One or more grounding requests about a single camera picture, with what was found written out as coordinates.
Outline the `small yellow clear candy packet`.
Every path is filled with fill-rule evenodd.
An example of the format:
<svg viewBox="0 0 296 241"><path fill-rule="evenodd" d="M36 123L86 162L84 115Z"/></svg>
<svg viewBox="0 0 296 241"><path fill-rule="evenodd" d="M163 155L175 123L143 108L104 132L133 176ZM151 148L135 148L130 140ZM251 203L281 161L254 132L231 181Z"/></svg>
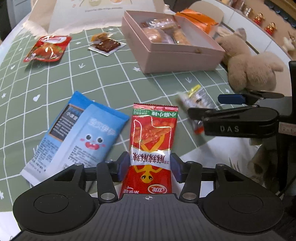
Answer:
<svg viewBox="0 0 296 241"><path fill-rule="evenodd" d="M178 102L184 111L187 111L189 108L215 108L214 101L206 93L205 88L199 84L188 92L178 92Z"/></svg>

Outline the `red spicy strip packet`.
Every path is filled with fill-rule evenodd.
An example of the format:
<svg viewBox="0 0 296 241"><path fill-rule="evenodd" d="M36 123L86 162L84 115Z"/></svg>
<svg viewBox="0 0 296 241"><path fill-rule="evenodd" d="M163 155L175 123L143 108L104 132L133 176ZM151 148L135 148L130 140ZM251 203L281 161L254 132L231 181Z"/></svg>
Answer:
<svg viewBox="0 0 296 241"><path fill-rule="evenodd" d="M135 103L130 127L130 166L120 195L171 193L171 148L178 107Z"/></svg>

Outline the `blue seaweed snack packet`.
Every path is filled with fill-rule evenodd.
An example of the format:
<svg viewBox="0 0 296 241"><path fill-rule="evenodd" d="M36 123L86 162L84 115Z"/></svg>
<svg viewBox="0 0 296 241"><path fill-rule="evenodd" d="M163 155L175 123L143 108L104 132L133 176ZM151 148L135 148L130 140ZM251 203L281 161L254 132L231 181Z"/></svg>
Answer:
<svg viewBox="0 0 296 241"><path fill-rule="evenodd" d="M20 175L36 186L73 164L96 167L128 120L128 115L74 92Z"/></svg>

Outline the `long bread stick packet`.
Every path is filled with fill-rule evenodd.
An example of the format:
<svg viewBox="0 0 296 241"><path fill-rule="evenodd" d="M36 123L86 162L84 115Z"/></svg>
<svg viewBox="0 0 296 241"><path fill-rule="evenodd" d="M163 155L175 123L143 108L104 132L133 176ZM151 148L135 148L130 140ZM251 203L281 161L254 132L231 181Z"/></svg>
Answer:
<svg viewBox="0 0 296 241"><path fill-rule="evenodd" d="M174 29L173 31L173 40L178 45L188 45L190 46L191 43L185 36L184 32L181 29Z"/></svg>

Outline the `round bread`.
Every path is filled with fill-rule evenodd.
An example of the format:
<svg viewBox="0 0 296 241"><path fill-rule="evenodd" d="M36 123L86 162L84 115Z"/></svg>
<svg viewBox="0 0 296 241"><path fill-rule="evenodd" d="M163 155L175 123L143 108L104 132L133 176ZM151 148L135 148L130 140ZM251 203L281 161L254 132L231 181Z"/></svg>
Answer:
<svg viewBox="0 0 296 241"><path fill-rule="evenodd" d="M147 38L153 43L174 44L172 37L159 28L142 28Z"/></svg>

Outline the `red chicken leg packet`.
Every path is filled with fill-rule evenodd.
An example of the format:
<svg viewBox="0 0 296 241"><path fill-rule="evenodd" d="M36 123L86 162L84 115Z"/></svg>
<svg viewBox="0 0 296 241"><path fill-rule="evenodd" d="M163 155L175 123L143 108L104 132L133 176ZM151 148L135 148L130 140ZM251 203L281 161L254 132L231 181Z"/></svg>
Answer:
<svg viewBox="0 0 296 241"><path fill-rule="evenodd" d="M37 60L41 62L56 62L63 56L72 38L70 36L41 37L27 54L24 62Z"/></svg>

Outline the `brown teddy bear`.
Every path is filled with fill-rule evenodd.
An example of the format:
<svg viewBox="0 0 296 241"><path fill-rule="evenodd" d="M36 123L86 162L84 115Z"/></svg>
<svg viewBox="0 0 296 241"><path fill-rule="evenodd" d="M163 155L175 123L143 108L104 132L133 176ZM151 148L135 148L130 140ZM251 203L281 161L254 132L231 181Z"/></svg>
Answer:
<svg viewBox="0 0 296 241"><path fill-rule="evenodd" d="M284 63L271 52L252 55L246 43L244 28L230 32L216 29L215 41L224 49L222 62L227 66L228 82L235 92L243 90L274 91L276 72L283 72Z"/></svg>

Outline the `pink gift box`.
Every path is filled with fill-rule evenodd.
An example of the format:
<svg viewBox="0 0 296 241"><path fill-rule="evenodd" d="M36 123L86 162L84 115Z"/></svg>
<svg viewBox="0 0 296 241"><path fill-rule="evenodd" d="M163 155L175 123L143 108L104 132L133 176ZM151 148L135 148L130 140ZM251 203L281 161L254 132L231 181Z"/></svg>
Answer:
<svg viewBox="0 0 296 241"><path fill-rule="evenodd" d="M213 70L225 51L181 16L125 11L121 31L143 73Z"/></svg>

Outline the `orange snack bag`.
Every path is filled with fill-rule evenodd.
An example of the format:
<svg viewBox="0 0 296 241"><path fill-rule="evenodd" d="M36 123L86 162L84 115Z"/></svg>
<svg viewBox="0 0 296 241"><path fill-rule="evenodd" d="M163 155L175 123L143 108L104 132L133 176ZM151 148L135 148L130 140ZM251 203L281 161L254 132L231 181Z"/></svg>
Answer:
<svg viewBox="0 0 296 241"><path fill-rule="evenodd" d="M210 34L211 30L219 25L214 19L210 18L207 15L204 15L198 11L192 9L184 9L181 12L177 12L176 16L182 16L183 18L188 19L196 27L201 29L203 32Z"/></svg>

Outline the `red figurine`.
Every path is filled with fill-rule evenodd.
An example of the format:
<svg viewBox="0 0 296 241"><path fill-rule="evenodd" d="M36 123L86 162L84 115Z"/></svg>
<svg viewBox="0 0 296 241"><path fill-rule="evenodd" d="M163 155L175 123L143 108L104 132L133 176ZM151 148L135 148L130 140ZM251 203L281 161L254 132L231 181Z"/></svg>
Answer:
<svg viewBox="0 0 296 241"><path fill-rule="evenodd" d="M264 20L264 16L263 16L262 13L258 13L258 14L253 18L253 21L254 21L257 25L259 25L259 26L261 26L263 20Z"/></svg>
<svg viewBox="0 0 296 241"><path fill-rule="evenodd" d="M269 34L269 35L273 35L275 30L276 30L276 25L274 22L271 22L270 24L268 24L264 30Z"/></svg>

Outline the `beige chair right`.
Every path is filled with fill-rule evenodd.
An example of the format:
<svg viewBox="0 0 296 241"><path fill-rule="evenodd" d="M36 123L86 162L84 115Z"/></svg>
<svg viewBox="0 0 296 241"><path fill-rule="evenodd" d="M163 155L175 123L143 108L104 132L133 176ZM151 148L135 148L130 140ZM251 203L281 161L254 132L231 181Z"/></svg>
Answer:
<svg viewBox="0 0 296 241"><path fill-rule="evenodd" d="M208 3L206 1L196 1L191 4L188 9L191 9L196 12L200 12L203 15L206 15L212 18L215 22L221 23L223 20L224 12L219 9L217 6Z"/></svg>

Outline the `green grid tablecloth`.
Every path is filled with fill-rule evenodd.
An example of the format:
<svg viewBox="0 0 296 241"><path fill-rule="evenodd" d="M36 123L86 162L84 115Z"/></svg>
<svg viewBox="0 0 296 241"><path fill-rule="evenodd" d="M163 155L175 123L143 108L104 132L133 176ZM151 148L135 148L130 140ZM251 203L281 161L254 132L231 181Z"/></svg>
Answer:
<svg viewBox="0 0 296 241"><path fill-rule="evenodd" d="M177 93L196 85L213 101L231 93L226 70L144 74L129 46L106 57L88 50L97 30L72 36L59 62L24 62L36 43L27 31L12 32L1 45L1 211L30 184L20 175L44 134L72 94L131 114L135 102L176 105Z"/></svg>

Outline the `cartoon mesh food cover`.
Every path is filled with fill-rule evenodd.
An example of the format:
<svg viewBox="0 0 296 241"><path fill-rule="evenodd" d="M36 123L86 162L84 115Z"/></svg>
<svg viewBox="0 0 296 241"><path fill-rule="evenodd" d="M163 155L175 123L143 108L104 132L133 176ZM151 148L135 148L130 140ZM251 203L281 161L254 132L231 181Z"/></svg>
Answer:
<svg viewBox="0 0 296 241"><path fill-rule="evenodd" d="M33 36L66 36L95 28L120 27L125 11L162 13L164 1L34 1L23 27Z"/></svg>

